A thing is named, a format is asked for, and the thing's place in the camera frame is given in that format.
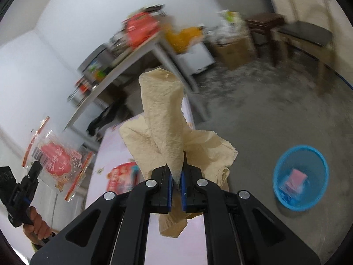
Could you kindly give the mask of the person's left hand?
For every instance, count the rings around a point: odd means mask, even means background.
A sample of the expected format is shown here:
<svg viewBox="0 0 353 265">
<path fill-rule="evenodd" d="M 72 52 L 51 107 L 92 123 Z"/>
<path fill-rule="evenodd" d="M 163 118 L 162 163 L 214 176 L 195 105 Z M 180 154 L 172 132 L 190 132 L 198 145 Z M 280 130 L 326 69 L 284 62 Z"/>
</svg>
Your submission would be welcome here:
<svg viewBox="0 0 353 265">
<path fill-rule="evenodd" d="M 32 225 L 24 224 L 23 233 L 33 244 L 39 245 L 40 241 L 52 236 L 52 229 L 33 206 L 29 208 L 29 218 L 32 221 Z"/>
</svg>

